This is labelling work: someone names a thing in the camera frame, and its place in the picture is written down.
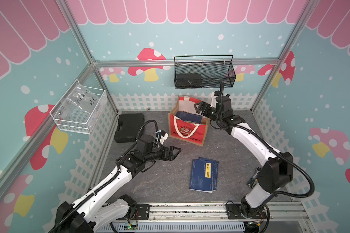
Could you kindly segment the blue yellow-label book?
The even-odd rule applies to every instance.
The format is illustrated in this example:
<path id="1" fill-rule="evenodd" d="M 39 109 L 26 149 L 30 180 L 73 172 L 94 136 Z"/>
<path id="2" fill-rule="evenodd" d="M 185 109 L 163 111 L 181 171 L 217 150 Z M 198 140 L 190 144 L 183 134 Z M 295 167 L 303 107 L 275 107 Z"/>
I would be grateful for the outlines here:
<path id="1" fill-rule="evenodd" d="M 213 186 L 213 164 L 209 161 L 193 160 L 189 189 L 212 193 Z"/>
<path id="2" fill-rule="evenodd" d="M 208 159 L 205 157 L 199 157 L 199 160 L 210 162 L 212 164 L 212 175 L 213 175 L 213 191 L 217 191 L 217 181 L 218 181 L 218 167 L 219 162 L 213 159 Z"/>
<path id="3" fill-rule="evenodd" d="M 201 124 L 203 119 L 201 115 L 191 114 L 184 111 L 177 112 L 176 117 L 178 117 L 180 120 L 184 122 L 191 122 L 195 124 Z"/>

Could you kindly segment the red canvas tote bag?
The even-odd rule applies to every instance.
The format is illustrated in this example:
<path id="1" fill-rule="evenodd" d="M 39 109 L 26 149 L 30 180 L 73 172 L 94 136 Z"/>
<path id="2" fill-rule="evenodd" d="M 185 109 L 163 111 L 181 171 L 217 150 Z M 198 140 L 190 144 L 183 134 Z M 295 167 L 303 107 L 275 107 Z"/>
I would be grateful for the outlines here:
<path id="1" fill-rule="evenodd" d="M 195 124 L 191 122 L 184 122 L 176 117 L 176 113 L 180 111 L 197 114 L 194 104 L 199 102 L 201 102 L 201 100 L 189 96 L 179 96 L 176 106 L 168 114 L 170 137 L 199 146 L 204 145 L 207 131 L 210 126 L 210 119 L 203 116 L 202 123 Z"/>

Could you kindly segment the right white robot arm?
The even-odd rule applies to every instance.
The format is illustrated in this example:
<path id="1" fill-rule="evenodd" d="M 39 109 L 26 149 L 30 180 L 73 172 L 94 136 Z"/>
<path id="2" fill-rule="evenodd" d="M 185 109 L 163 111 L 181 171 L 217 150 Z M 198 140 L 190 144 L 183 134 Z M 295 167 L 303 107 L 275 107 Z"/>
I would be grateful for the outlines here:
<path id="1" fill-rule="evenodd" d="M 240 214 L 246 219 L 253 218 L 260 208 L 278 195 L 297 199 L 305 199 L 315 192 L 312 178 L 294 162 L 289 152 L 281 152 L 271 146 L 231 108 L 229 95 L 224 95 L 224 83 L 214 94 L 211 103 L 199 102 L 194 104 L 196 113 L 214 121 L 219 130 L 226 131 L 240 141 L 259 161 L 262 166 L 257 173 L 257 181 L 252 190 L 241 199 Z M 304 194 L 294 194 L 282 190 L 282 187 L 292 182 L 294 170 L 300 172 L 309 183 L 309 190 Z"/>

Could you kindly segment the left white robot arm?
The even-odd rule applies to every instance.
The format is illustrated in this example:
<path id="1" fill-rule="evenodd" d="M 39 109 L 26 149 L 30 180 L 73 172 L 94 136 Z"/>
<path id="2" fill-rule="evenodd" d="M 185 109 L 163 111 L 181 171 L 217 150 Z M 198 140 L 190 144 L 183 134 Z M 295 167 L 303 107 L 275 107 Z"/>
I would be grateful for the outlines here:
<path id="1" fill-rule="evenodd" d="M 149 123 L 155 126 L 155 136 L 143 133 L 144 125 Z M 144 125 L 138 130 L 134 144 L 115 160 L 115 167 L 107 177 L 79 199 L 72 203 L 64 202 L 58 207 L 51 233 L 95 233 L 114 220 L 130 220 L 137 215 L 137 203 L 128 195 L 111 204 L 107 201 L 136 175 L 146 172 L 147 163 L 154 165 L 157 160 L 173 161 L 181 153 L 178 147 L 163 145 L 168 134 L 158 129 L 155 120 L 149 120 Z"/>

